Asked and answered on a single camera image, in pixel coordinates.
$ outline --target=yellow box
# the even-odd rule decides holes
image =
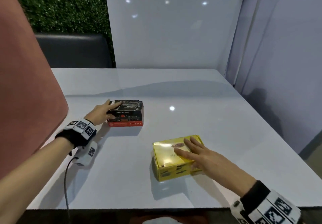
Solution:
[[[200,171],[200,169],[191,170],[192,160],[178,156],[175,148],[190,151],[184,144],[183,139],[189,139],[191,136],[175,138],[153,143],[154,152],[154,172],[158,181],[166,181],[176,177],[182,177]],[[192,135],[199,143],[203,144],[198,135]]]

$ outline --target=black chair backrest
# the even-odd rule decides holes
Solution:
[[[51,68],[112,68],[102,34],[36,33]]]

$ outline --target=purple wall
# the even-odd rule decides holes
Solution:
[[[232,83],[256,0],[244,0]],[[262,0],[236,90],[299,153],[322,129],[322,0]]]

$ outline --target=pink chair backrest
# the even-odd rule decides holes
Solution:
[[[0,0],[0,179],[37,151],[68,112],[17,0]]]

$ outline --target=green foliage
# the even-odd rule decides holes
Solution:
[[[115,62],[106,0],[19,0],[35,32],[101,33]]]

